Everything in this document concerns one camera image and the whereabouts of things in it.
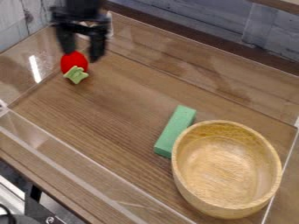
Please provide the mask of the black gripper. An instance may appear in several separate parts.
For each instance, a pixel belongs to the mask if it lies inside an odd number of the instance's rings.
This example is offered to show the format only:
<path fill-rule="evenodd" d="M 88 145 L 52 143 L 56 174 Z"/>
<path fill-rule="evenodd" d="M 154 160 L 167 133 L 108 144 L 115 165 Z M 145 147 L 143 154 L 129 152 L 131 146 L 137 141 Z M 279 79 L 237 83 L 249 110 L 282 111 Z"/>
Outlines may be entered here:
<path fill-rule="evenodd" d="M 72 31 L 67 30 L 68 26 L 78 25 L 80 22 L 92 22 L 96 25 L 110 25 L 111 18 L 99 13 L 98 10 L 87 9 L 83 6 L 52 6 L 51 23 L 56 26 L 56 37 L 60 42 L 60 48 L 66 54 L 76 50 L 76 39 Z M 96 29 L 90 35 L 90 62 L 96 62 L 106 55 L 107 47 L 107 30 Z"/>

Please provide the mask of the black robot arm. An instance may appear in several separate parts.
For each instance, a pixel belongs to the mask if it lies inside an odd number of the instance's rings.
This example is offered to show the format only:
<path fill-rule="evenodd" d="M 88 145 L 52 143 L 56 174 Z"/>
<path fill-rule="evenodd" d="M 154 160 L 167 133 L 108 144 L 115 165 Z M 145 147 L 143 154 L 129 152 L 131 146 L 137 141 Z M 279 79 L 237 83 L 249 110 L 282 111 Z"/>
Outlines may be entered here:
<path fill-rule="evenodd" d="M 60 49 L 66 54 L 76 51 L 76 35 L 88 37 L 88 59 L 96 62 L 107 49 L 111 18 L 102 12 L 106 0 L 63 0 L 51 7 L 51 25 L 56 31 Z"/>

